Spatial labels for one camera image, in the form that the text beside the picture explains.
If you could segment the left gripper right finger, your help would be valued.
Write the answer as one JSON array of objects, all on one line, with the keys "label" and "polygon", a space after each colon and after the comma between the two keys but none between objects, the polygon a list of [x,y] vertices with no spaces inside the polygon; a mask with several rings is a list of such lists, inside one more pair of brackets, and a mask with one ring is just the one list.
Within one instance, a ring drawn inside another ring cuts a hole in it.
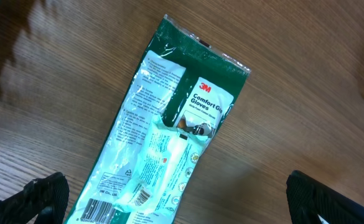
[{"label": "left gripper right finger", "polygon": [[364,224],[364,207],[295,170],[287,178],[287,202],[293,224]]}]

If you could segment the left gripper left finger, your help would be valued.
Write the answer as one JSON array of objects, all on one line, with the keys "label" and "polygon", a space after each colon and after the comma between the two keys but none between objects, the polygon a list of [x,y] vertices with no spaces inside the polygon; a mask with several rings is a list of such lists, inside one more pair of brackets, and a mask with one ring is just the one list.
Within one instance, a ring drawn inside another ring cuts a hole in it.
[{"label": "left gripper left finger", "polygon": [[0,200],[0,224],[62,224],[68,207],[69,186],[66,177],[56,172],[34,179],[20,192]]}]

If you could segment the mint green plastic packet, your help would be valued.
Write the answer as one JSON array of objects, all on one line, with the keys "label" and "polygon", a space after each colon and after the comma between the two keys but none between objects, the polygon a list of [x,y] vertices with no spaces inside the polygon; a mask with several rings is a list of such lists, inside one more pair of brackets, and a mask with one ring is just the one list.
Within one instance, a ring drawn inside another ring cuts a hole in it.
[{"label": "mint green plastic packet", "polygon": [[207,136],[167,127],[161,116],[153,116],[131,179],[114,207],[173,215],[207,141]]}]

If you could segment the green 3M product package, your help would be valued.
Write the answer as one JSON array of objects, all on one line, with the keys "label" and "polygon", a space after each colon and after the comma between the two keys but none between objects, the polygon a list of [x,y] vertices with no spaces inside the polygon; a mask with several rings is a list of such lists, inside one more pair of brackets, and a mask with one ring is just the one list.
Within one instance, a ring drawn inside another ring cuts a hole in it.
[{"label": "green 3M product package", "polygon": [[206,150],[249,74],[248,67],[164,16],[67,222],[172,223],[177,210],[164,216],[114,207],[131,179],[152,117],[161,116],[167,127],[207,136]]}]

